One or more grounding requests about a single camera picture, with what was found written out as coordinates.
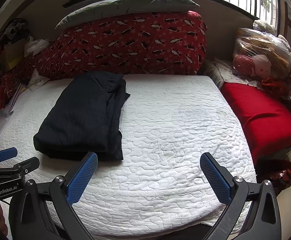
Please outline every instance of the blue textured pad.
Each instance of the blue textured pad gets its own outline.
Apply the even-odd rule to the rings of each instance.
[[[97,168],[97,165],[98,157],[95,153],[92,153],[70,182],[67,190],[67,202],[70,206],[73,203],[77,203],[81,198],[81,195],[87,187],[89,180]]]
[[[230,186],[205,154],[201,155],[200,167],[220,203],[228,205],[231,202]]]
[[[18,151],[15,147],[2,150],[2,151],[0,151],[0,162],[14,158],[17,155],[18,155]]]

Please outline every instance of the green pillow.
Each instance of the green pillow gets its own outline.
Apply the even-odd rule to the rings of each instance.
[[[144,12],[198,12],[192,0],[105,0],[76,10],[58,23],[56,28],[68,28],[112,16]]]

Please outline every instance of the black and white cloth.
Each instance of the black and white cloth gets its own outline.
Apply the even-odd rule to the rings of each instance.
[[[65,88],[34,135],[34,147],[51,158],[123,160],[119,119],[130,96],[123,75],[104,71],[81,74]]]

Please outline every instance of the red cloth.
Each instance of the red cloth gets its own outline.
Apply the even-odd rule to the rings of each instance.
[[[1,78],[0,108],[20,82],[28,84],[34,68],[52,80],[92,70],[195,75],[206,53],[206,30],[201,16],[191,11],[128,14],[67,28]]]
[[[291,113],[281,102],[244,84],[225,82],[221,93],[242,125],[254,163],[291,146]]]

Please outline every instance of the white quilted mattress cover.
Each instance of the white quilted mattress cover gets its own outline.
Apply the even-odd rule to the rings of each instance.
[[[206,76],[142,74],[124,79],[131,94],[120,117],[124,160],[99,162],[74,210],[96,239],[141,239],[198,223],[213,225],[224,205],[199,167],[201,154],[210,152],[233,176],[256,181],[239,120]],[[16,147],[18,156],[0,167],[36,156],[40,167],[27,179],[48,182],[76,164],[50,159],[33,146],[33,135],[70,82],[51,81],[19,96],[0,134],[0,149]],[[234,231],[242,226],[248,207],[246,203]],[[49,210],[60,223],[52,204]]]

